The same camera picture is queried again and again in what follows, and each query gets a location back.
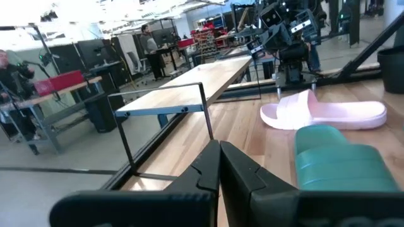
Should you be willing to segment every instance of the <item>metal table leg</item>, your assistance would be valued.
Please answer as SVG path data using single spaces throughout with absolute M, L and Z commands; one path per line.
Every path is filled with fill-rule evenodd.
M 264 79 L 271 79 L 269 62 L 263 62 Z
M 317 86 L 316 86 L 316 82 L 313 81 L 313 82 L 311 83 L 311 90 L 314 92 L 314 94 L 316 94 L 316 87 L 317 87 Z
M 39 126 L 41 127 L 42 131 L 44 132 L 46 138 L 49 140 L 49 142 L 53 145 L 54 149 L 56 150 L 56 153 L 59 154 L 61 152 L 61 145 L 59 144 L 59 141 L 57 141 L 57 134 L 55 134 L 52 129 L 51 125 L 45 125 L 43 122 L 45 120 L 45 117 L 42 113 L 42 111 L 39 109 L 38 105 L 34 105 L 30 107 L 31 112 L 33 113 L 33 116 L 37 119 L 37 122 Z
M 95 89 L 97 89 L 98 94 L 101 94 L 104 92 L 104 89 L 102 89 L 102 85 L 99 81 L 94 83 L 94 86 L 95 86 Z
M 160 124 L 161 128 L 163 128 L 166 124 L 169 123 L 167 114 L 158 114 L 157 119 L 158 119 L 158 123 Z
M 203 89 L 202 83 L 199 84 L 199 91 L 201 93 L 203 113 L 205 114 L 205 120 L 206 120 L 206 126 L 208 127 L 209 138 L 215 139 L 213 137 L 213 129 L 212 129 L 212 124 L 210 123 L 208 104 L 206 103 L 205 91 Z
M 249 67 L 246 69 L 246 78 L 247 78 L 247 82 L 251 82 L 251 74 L 250 74 Z
M 187 50 L 184 50 L 184 57 L 185 57 L 185 61 L 187 62 L 189 70 L 191 70 L 191 62 L 189 61 L 188 51 Z
M 21 130 L 20 130 L 20 128 L 18 127 L 18 125 L 16 124 L 14 118 L 13 118 L 10 114 L 9 114 L 9 117 L 10 117 L 11 122 L 13 123 L 14 127 L 17 129 L 18 134 L 21 135 L 22 142 L 24 142 L 24 143 L 26 143 L 26 144 L 28 145 L 27 139 L 26 139 L 25 136 L 21 133 Z
M 282 95 L 282 90 L 281 90 L 280 86 L 276 87 L 276 93 L 278 94 L 278 100 L 280 100 L 281 95 Z
M 172 49 L 170 49 L 170 57 L 171 57 L 171 62 L 172 66 L 174 67 L 174 70 L 177 70 L 177 65 L 175 64 L 174 56 L 172 55 Z

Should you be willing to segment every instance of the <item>wall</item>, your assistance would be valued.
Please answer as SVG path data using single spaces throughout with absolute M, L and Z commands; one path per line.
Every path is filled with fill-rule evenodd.
M 189 26 L 187 14 L 183 13 L 180 15 L 181 18 L 174 20 L 175 26 L 177 27 L 178 35 L 183 38 L 186 35 L 188 38 L 191 37 L 192 27 Z
M 66 26 L 61 32 L 64 32 L 66 38 L 72 42 L 104 37 L 97 23 L 79 23 L 77 25 L 69 25 Z
M 404 10 L 404 1 L 386 0 L 384 1 L 384 27 L 390 25 L 393 20 Z
M 132 75 L 135 75 L 136 68 L 134 67 L 133 64 L 137 64 L 138 66 L 140 66 L 141 62 L 139 59 L 139 55 L 138 55 L 136 46 L 134 45 L 133 36 L 132 35 L 120 35 L 120 36 L 118 36 L 118 39 L 119 39 L 119 43 L 121 45 L 122 52 L 124 53 L 125 60 L 128 63 L 129 70 L 131 71 Z M 134 53 L 136 62 L 132 61 L 132 59 L 128 55 L 128 52 Z

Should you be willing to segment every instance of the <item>man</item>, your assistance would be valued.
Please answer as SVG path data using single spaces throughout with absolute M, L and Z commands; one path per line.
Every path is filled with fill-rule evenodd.
M 20 84 L 27 84 L 29 79 L 33 78 L 34 70 L 26 67 L 18 67 L 12 65 L 8 61 L 7 53 L 0 50 L 0 82 L 4 87 L 0 87 L 0 103 L 10 102 L 11 99 L 8 96 L 6 90 L 13 95 L 18 94 L 18 85 L 16 84 L 12 74 L 19 72 Z M 28 98 L 32 94 L 32 91 L 26 90 L 25 96 L 23 98 Z M 22 136 L 25 137 L 27 141 L 31 141 L 36 136 L 36 127 L 32 123 L 30 116 L 32 115 L 29 109 L 23 109 L 21 111 L 12 110 L 8 112 L 9 116 L 14 120 L 17 127 L 20 129 Z M 29 145 L 32 152 L 38 155 L 38 149 L 35 145 Z
M 156 80 L 163 78 L 160 67 L 160 55 L 157 53 L 158 47 L 148 25 L 142 25 L 140 44 L 145 50 L 146 58 L 150 63 L 151 70 L 153 71 Z

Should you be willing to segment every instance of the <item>metal frame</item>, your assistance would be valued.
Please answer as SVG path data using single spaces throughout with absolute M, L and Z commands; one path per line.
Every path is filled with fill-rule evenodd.
M 11 166 L 0 166 L 0 171 L 40 172 L 40 173 L 78 173 L 78 174 L 96 174 L 96 175 L 114 175 L 117 173 L 116 170 L 55 169 L 55 168 L 11 167 Z
M 179 123 L 185 118 L 187 113 L 179 113 L 169 120 L 169 123 L 165 125 L 158 133 L 156 133 L 139 151 L 132 155 L 134 164 L 141 166 L 159 147 L 160 144 L 170 135 L 170 133 L 177 127 Z M 102 187 L 103 190 L 115 190 L 120 189 L 126 180 L 132 177 L 133 171 L 131 171 L 131 165 L 129 162 L 125 163 L 118 172 L 110 178 Z
M 151 109 L 143 109 L 143 110 L 129 110 L 129 111 L 119 111 L 119 110 L 114 111 L 110 104 L 110 97 L 114 97 L 114 96 L 123 96 L 123 95 L 130 95 L 130 94 L 136 94 L 136 93 L 144 93 L 144 92 L 157 91 L 157 90 L 167 90 L 167 89 L 182 88 L 185 86 L 196 86 L 196 85 L 198 85 L 199 92 L 201 95 L 200 104 L 181 105 L 181 106 L 176 106 L 176 107 L 164 107 L 164 108 L 151 108 Z M 107 98 L 108 98 L 109 107 L 111 109 L 111 112 L 113 113 L 115 123 L 117 125 L 119 134 L 122 139 L 122 143 L 125 148 L 126 156 L 128 157 L 129 165 L 131 167 L 130 170 L 132 171 L 133 175 L 135 175 L 135 176 L 139 175 L 139 173 L 137 172 L 138 167 L 136 166 L 137 163 L 135 163 L 134 158 L 132 156 L 132 152 L 129 147 L 128 140 L 126 139 L 126 135 L 125 135 L 124 129 L 122 127 L 121 119 L 130 117 L 130 116 L 157 115 L 160 125 L 162 127 L 164 127 L 169 122 L 167 120 L 167 116 L 166 116 L 167 114 L 184 114 L 184 113 L 189 113 L 189 112 L 204 112 L 209 137 L 210 137 L 210 139 L 214 139 L 213 130 L 212 130 L 210 117 L 209 117 L 208 104 L 206 102 L 205 91 L 203 89 L 203 84 L 201 82 L 175 85 L 175 86 L 166 86 L 166 87 L 159 87 L 159 88 L 152 88 L 152 89 L 145 89 L 145 90 L 138 90 L 138 91 L 129 91 L 129 92 L 124 92 L 124 93 L 116 93 L 116 94 L 109 95 Z
M 59 154 L 62 149 L 61 149 L 61 145 L 59 144 L 59 141 L 57 140 L 56 137 L 59 134 L 61 134 L 62 132 L 80 124 L 81 122 L 86 120 L 88 118 L 88 116 L 85 115 L 82 118 L 76 119 L 76 120 L 72 121 L 72 123 L 68 124 L 66 127 L 59 129 L 58 131 L 55 131 L 52 128 L 52 124 L 54 124 L 55 122 L 58 122 L 62 119 L 65 119 L 66 117 L 69 117 L 70 115 L 72 115 L 80 110 L 83 110 L 85 108 L 85 102 L 87 102 L 89 100 L 93 100 L 93 99 L 97 98 L 98 96 L 102 95 L 102 93 L 104 91 L 102 90 L 102 87 L 99 84 L 99 81 L 97 81 L 95 84 L 96 84 L 95 87 L 98 92 L 97 95 L 95 95 L 91 98 L 88 98 L 86 100 L 83 100 L 82 102 L 79 102 L 76 105 L 65 108 L 48 117 L 44 116 L 44 114 L 42 113 L 42 111 L 38 105 L 29 105 L 26 107 L 18 107 L 17 105 L 13 105 L 13 107 L 11 109 L 15 109 L 17 111 L 20 111 L 21 109 L 26 109 L 26 108 L 29 109 L 31 111 L 32 115 L 34 116 L 35 120 L 38 122 L 40 129 L 42 130 L 42 132 L 45 134 L 45 137 L 46 137 L 46 139 L 27 141 L 27 139 L 24 136 L 22 136 L 23 142 L 27 143 L 27 144 L 51 143 L 53 148 L 55 149 L 56 153 Z M 15 124 L 14 119 L 12 117 L 10 117 L 10 119 L 12 120 L 13 125 L 17 128 L 18 132 L 22 135 L 20 129 Z

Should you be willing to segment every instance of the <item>desk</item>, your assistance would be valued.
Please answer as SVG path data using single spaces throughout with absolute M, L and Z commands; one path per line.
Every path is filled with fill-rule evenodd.
M 177 70 L 177 65 L 175 64 L 174 56 L 172 55 L 172 49 L 174 49 L 174 48 L 175 48 L 175 46 L 170 46 L 170 47 L 167 47 L 167 48 L 161 48 L 161 49 L 157 50 L 157 53 L 166 54 L 166 53 L 170 52 L 171 63 L 172 63 L 172 66 L 174 67 L 174 70 L 176 71 Z
M 89 83 L 93 83 L 96 85 L 97 91 L 98 93 L 102 93 L 102 87 L 99 84 L 99 82 L 101 81 L 101 77 L 98 76 L 96 78 L 90 79 L 88 82 Z M 69 93 L 70 91 L 74 91 L 77 90 L 79 88 L 85 87 L 87 86 L 87 82 L 83 82 L 80 84 L 76 84 L 74 86 L 71 86 L 69 88 L 65 88 L 61 91 L 58 91 L 58 93 L 60 95 L 65 94 L 65 93 Z M 33 141 L 26 141 L 24 137 L 23 140 L 27 143 L 27 144 L 43 144 L 43 143 L 51 143 L 54 147 L 54 149 L 56 150 L 57 153 L 59 153 L 61 151 L 61 146 L 59 144 L 59 142 L 57 141 L 56 136 L 68 129 L 70 129 L 71 127 L 79 124 L 80 122 L 83 122 L 84 120 L 86 120 L 86 117 L 83 117 L 81 119 L 77 119 L 74 122 L 68 124 L 65 128 L 60 129 L 59 131 L 54 131 L 51 129 L 52 124 L 66 118 L 69 117 L 70 115 L 76 113 L 77 111 L 80 111 L 82 109 L 85 108 L 85 101 L 87 100 L 92 100 L 94 98 L 97 98 L 96 96 L 93 96 L 87 100 L 84 100 L 82 102 L 79 102 L 71 107 L 65 108 L 64 110 L 58 112 L 58 113 L 54 113 L 48 117 L 44 117 L 42 111 L 39 109 L 38 104 L 47 101 L 47 100 L 51 100 L 54 98 L 54 95 L 46 95 L 46 96 L 42 96 L 42 97 L 38 97 L 38 98 L 32 98 L 29 100 L 25 100 L 22 102 L 16 102 L 16 106 L 20 109 L 24 109 L 24 108 L 29 108 L 31 110 L 31 112 L 33 113 L 33 116 L 36 118 L 40 129 L 42 130 L 42 132 L 45 134 L 45 139 L 41 139 L 41 140 L 33 140 Z M 10 110 L 15 110 L 15 107 L 12 103 L 6 103 L 3 105 L 0 105 L 0 110 L 4 111 L 4 112 L 8 112 Z
M 251 57 L 247 56 L 202 64 L 162 85 L 161 88 L 200 82 L 204 86 L 206 102 L 210 105 L 236 77 L 246 70 L 252 60 Z M 118 109 L 116 115 L 122 117 L 128 112 L 130 112 L 129 115 L 149 115 L 155 114 L 152 113 L 154 110 L 159 112 L 159 109 L 164 114 L 174 114 L 165 108 L 183 107 L 199 103 L 201 103 L 199 91 L 192 86 L 155 90 Z
M 188 56 L 187 48 L 188 48 L 188 47 L 195 46 L 195 45 L 197 45 L 197 44 L 198 44 L 198 43 L 191 44 L 191 45 L 188 45 L 188 46 L 186 46 L 186 47 L 180 47 L 180 48 L 179 48 L 179 51 L 181 51 L 182 53 L 184 53 L 185 61 L 186 61 L 186 64 L 188 65 L 189 70 L 191 70 L 192 67 L 191 67 L 191 62 L 189 61 L 189 56 Z
M 250 56 L 247 56 L 195 67 L 159 88 L 144 90 L 150 92 L 116 110 L 115 116 L 120 118 L 136 115 L 157 115 L 160 125 L 164 126 L 168 122 L 167 114 L 203 111 L 210 137 L 213 139 L 208 107 L 248 68 L 252 60 Z M 129 163 L 135 168 L 125 133 L 118 120 L 117 127 Z
M 240 56 L 245 56 L 247 55 L 248 48 L 244 45 L 238 48 L 234 48 L 232 50 L 229 50 L 223 59 L 233 59 L 237 58 Z M 274 61 L 275 57 L 267 52 L 265 52 L 264 56 L 259 57 L 259 59 L 256 59 L 256 64 L 262 64 L 263 65 L 263 72 L 264 72 L 264 79 L 272 79 L 272 74 L 275 73 L 275 67 L 274 67 Z M 247 82 L 251 81 L 251 77 L 249 74 L 247 74 Z
M 94 68 L 89 69 L 88 71 L 90 73 L 92 73 L 94 76 L 98 76 L 97 74 L 100 73 L 100 72 L 105 73 L 107 71 L 107 73 L 109 75 L 109 79 L 112 81 L 112 85 L 114 86 L 114 89 L 116 90 L 116 89 L 119 88 L 120 85 L 125 84 L 125 83 L 122 83 L 122 84 L 117 83 L 116 78 L 113 77 L 110 69 L 111 69 L 111 67 L 117 66 L 120 63 L 121 63 L 121 61 L 115 61 L 115 62 L 111 62 L 111 63 L 108 63 L 108 64 L 103 64 L 101 66 L 95 66 Z

